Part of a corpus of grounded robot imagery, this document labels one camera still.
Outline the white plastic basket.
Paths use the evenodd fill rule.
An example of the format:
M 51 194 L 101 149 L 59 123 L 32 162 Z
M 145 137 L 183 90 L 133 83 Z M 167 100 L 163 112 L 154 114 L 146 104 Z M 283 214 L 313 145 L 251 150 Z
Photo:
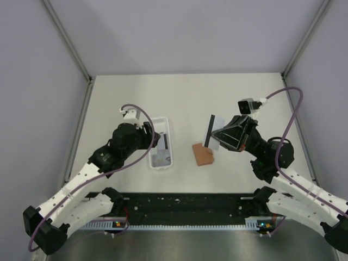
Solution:
M 154 170 L 168 169 L 173 165 L 170 125 L 167 117 L 152 118 L 154 130 L 160 135 L 155 148 L 149 153 L 150 168 Z

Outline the tan leather card holder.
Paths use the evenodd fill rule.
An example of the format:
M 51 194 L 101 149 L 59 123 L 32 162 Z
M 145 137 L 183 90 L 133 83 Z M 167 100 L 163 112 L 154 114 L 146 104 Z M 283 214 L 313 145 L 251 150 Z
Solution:
M 202 146 L 202 143 L 194 144 L 192 150 L 198 166 L 211 165 L 214 162 L 213 151 Z

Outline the silver card with black stripe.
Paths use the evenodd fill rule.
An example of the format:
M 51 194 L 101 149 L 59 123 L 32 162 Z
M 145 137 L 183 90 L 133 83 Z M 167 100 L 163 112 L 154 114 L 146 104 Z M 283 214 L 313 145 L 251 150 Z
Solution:
M 210 150 L 217 151 L 220 147 L 220 142 L 215 137 L 215 133 L 225 126 L 225 119 L 211 114 L 208 127 L 204 134 L 204 139 L 202 141 L 202 146 Z

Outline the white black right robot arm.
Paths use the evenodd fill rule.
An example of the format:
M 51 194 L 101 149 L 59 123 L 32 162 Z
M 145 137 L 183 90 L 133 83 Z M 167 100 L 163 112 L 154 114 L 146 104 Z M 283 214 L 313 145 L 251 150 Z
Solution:
M 325 191 L 290 168 L 294 148 L 279 137 L 265 141 L 257 131 L 258 122 L 234 116 L 222 128 L 213 128 L 211 138 L 223 148 L 246 151 L 255 157 L 251 166 L 255 176 L 268 186 L 254 197 L 260 215 L 269 212 L 291 218 L 322 235 L 336 250 L 347 253 L 347 200 Z

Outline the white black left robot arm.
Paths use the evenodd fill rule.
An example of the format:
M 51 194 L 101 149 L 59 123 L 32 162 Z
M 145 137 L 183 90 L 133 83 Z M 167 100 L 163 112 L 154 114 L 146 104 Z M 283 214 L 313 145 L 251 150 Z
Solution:
M 157 145 L 160 135 L 151 121 L 141 127 L 120 124 L 109 141 L 97 149 L 82 169 L 54 196 L 38 207 L 29 206 L 23 212 L 24 227 L 30 236 L 28 249 L 36 244 L 47 255 L 57 252 L 68 238 L 95 218 L 123 211 L 122 195 L 105 187 L 89 202 L 83 199 L 99 185 L 107 185 L 115 173 L 126 169 L 125 161 L 135 151 L 146 154 Z

